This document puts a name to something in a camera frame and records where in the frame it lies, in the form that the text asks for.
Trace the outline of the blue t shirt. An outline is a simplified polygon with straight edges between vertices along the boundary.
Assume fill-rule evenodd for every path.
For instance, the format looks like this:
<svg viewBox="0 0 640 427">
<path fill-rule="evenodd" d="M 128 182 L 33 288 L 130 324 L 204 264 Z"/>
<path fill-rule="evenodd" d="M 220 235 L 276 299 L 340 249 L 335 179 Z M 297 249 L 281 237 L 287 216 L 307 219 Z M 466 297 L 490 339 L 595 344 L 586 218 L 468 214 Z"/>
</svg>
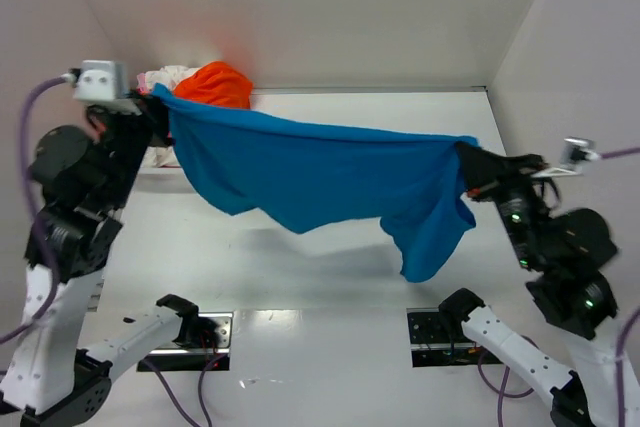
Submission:
<svg viewBox="0 0 640 427">
<path fill-rule="evenodd" d="M 186 178 L 228 215 L 259 209 L 296 234 L 376 218 L 412 283 L 434 277 L 476 224 L 454 136 L 296 122 L 161 85 L 153 95 L 167 106 Z"/>
</svg>

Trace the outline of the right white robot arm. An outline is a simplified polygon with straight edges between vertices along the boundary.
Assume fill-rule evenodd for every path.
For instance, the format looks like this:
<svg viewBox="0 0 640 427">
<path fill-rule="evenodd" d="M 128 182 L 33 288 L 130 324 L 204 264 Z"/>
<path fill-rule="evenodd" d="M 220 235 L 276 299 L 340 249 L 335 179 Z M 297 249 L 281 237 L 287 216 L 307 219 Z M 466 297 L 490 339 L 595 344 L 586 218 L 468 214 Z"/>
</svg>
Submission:
<svg viewBox="0 0 640 427">
<path fill-rule="evenodd" d="M 613 290 L 601 272 L 618 253 L 609 226 L 587 208 L 553 216 L 544 189 L 557 178 L 579 175 L 586 162 L 639 150 L 598 153 L 589 140 L 567 138 L 557 167 L 539 155 L 504 157 L 463 142 L 456 151 L 468 197 L 496 206 L 521 268 L 537 273 L 526 288 L 545 321 L 560 332 L 573 364 L 539 350 L 465 288 L 440 304 L 441 321 L 525 381 L 554 425 L 638 425 L 639 380 L 626 343 L 639 315 L 619 321 Z"/>
</svg>

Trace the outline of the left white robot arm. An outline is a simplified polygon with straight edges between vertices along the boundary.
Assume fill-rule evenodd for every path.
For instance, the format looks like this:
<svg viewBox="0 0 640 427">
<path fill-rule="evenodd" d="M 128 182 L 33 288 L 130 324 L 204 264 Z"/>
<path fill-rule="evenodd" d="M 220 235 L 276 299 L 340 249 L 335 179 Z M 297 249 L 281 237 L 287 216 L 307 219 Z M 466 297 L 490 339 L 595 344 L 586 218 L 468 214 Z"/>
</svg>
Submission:
<svg viewBox="0 0 640 427">
<path fill-rule="evenodd" d="M 94 289 L 121 230 L 124 208 L 145 151 L 171 143 L 168 109 L 133 94 L 132 113 L 92 105 L 106 124 L 97 137 L 65 125 L 44 135 L 27 163 L 44 203 L 26 246 L 27 327 L 1 382 L 1 411 L 25 426 L 77 426 L 103 406 L 113 383 L 154 349 L 198 344 L 198 307 L 175 295 L 129 320 L 125 332 L 78 344 Z"/>
</svg>

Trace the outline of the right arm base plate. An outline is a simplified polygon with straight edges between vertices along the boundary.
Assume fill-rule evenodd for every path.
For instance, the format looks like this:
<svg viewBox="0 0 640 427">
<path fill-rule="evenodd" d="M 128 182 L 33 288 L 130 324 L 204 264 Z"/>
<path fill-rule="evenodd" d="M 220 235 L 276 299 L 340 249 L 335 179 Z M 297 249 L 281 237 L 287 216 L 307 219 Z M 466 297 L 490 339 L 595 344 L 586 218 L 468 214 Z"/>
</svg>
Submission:
<svg viewBox="0 0 640 427">
<path fill-rule="evenodd" d="M 476 342 L 461 335 L 451 339 L 434 308 L 408 309 L 406 318 L 414 368 L 500 364 Z"/>
</svg>

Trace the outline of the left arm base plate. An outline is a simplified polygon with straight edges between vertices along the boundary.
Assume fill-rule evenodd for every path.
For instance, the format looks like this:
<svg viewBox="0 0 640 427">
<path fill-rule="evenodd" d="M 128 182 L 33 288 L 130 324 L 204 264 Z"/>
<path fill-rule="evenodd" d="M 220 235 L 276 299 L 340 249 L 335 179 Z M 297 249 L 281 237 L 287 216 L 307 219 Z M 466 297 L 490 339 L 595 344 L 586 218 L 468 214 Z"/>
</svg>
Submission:
<svg viewBox="0 0 640 427">
<path fill-rule="evenodd" d="M 162 373 L 200 372 L 211 361 L 210 371 L 228 371 L 234 314 L 201 312 L 205 330 L 187 347 L 170 342 L 152 350 L 145 358 Z"/>
</svg>

